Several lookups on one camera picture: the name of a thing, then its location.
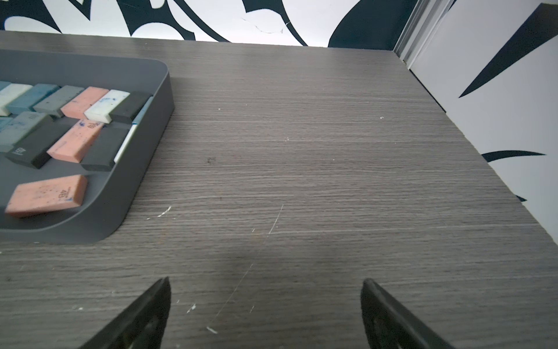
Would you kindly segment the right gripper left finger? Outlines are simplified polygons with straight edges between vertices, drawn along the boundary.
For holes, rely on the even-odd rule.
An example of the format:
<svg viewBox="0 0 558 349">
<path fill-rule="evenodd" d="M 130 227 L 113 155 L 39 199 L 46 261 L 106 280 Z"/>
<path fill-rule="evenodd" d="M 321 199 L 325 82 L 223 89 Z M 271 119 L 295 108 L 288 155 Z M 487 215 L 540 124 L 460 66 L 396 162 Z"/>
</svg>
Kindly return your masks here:
<svg viewBox="0 0 558 349">
<path fill-rule="evenodd" d="M 171 307 L 169 278 L 156 281 L 82 348 L 160 348 Z"/>
</svg>

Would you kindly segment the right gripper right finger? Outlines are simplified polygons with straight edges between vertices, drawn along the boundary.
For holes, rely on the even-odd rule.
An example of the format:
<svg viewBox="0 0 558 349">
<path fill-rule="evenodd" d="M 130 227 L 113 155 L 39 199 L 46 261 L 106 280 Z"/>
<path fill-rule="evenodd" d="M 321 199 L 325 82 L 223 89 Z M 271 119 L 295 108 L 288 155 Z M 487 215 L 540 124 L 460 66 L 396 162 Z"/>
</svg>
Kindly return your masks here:
<svg viewBox="0 0 558 349">
<path fill-rule="evenodd" d="M 371 348 L 452 348 L 373 279 L 360 293 L 363 325 Z"/>
</svg>

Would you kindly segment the dark grey storage tray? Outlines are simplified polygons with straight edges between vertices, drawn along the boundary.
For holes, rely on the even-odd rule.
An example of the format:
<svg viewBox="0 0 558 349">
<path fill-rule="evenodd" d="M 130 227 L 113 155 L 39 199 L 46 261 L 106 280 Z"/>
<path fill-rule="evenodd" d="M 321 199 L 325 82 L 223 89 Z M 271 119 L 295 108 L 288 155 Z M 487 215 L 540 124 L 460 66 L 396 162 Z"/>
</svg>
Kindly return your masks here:
<svg viewBox="0 0 558 349">
<path fill-rule="evenodd" d="M 2 209 L 21 183 L 81 174 L 87 178 L 80 207 L 29 218 L 12 218 L 2 213 L 2 241 L 88 244 L 107 238 L 124 221 L 174 111 L 168 66 L 149 58 L 3 49 L 1 79 L 20 84 L 103 87 L 152 96 L 145 116 L 109 172 L 87 171 L 80 164 L 55 159 L 34 169 L 1 157 Z"/>
</svg>

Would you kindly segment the pink eraser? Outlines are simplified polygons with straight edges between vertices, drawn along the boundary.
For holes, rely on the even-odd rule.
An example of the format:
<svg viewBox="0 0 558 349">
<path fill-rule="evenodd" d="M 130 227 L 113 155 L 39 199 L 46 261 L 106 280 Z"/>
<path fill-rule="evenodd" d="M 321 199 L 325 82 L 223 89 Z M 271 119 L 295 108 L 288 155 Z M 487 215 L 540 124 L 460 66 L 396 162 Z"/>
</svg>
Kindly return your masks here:
<svg viewBox="0 0 558 349">
<path fill-rule="evenodd" d="M 61 111 L 72 119 L 86 119 L 85 111 L 104 97 L 109 90 L 100 87 L 87 87 L 83 92 L 65 104 Z"/>
<path fill-rule="evenodd" d="M 79 120 L 48 149 L 47 154 L 56 160 L 78 164 L 92 147 L 104 126 L 102 122 Z"/>
<path fill-rule="evenodd" d="M 87 185 L 87 178 L 81 174 L 23 183 L 15 188 L 4 212 L 25 218 L 80 207 Z"/>
</svg>

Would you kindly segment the black eraser pair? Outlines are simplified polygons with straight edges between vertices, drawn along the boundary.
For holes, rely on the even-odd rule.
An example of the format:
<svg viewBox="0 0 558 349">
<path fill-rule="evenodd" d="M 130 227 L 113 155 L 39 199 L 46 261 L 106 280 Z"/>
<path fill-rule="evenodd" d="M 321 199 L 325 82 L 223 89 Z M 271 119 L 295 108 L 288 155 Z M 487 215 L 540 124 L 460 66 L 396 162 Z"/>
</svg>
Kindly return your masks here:
<svg viewBox="0 0 558 349">
<path fill-rule="evenodd" d="M 51 159 L 51 155 L 47 151 L 69 129 L 71 126 L 66 124 L 44 124 L 18 141 L 5 157 L 15 164 L 40 169 Z"/>
<path fill-rule="evenodd" d="M 115 165 L 114 158 L 128 132 L 128 129 L 103 128 L 81 160 L 81 166 L 87 171 L 110 172 Z"/>
</svg>

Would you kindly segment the blue eraser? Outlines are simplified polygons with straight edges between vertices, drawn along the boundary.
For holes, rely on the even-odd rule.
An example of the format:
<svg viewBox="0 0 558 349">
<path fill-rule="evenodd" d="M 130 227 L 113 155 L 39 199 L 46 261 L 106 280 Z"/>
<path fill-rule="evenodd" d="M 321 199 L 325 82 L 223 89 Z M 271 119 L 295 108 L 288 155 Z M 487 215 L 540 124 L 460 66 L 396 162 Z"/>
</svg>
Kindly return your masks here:
<svg viewBox="0 0 558 349">
<path fill-rule="evenodd" d="M 138 114 L 135 116 L 134 120 L 132 121 L 133 125 L 138 125 L 143 117 L 146 115 L 151 103 L 153 101 L 153 96 L 149 97 L 148 100 L 145 102 L 145 105 L 139 110 Z"/>
<path fill-rule="evenodd" d="M 10 86 L 10 82 L 8 81 L 0 81 L 0 90 L 3 90 L 4 88 Z"/>
<path fill-rule="evenodd" d="M 13 120 L 12 117 L 4 117 L 4 116 L 1 116 L 1 117 L 0 117 L 0 130 L 2 130 L 3 128 L 5 128 L 12 120 Z"/>
<path fill-rule="evenodd" d="M 7 105 L 7 110 L 14 115 L 31 111 L 33 107 L 59 90 L 56 84 L 36 84 L 29 91 L 25 92 Z"/>
</svg>

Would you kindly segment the grey-blue eraser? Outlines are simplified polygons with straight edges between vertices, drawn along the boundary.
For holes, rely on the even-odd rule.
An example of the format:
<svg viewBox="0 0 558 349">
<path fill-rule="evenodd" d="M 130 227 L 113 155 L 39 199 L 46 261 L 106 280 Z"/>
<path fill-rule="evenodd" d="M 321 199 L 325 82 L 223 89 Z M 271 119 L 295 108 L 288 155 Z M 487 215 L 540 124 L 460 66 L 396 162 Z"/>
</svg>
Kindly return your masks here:
<svg viewBox="0 0 558 349">
<path fill-rule="evenodd" d="M 7 153 L 33 131 L 52 123 L 53 118 L 46 113 L 26 111 L 19 114 L 1 129 L 1 152 Z"/>
</svg>

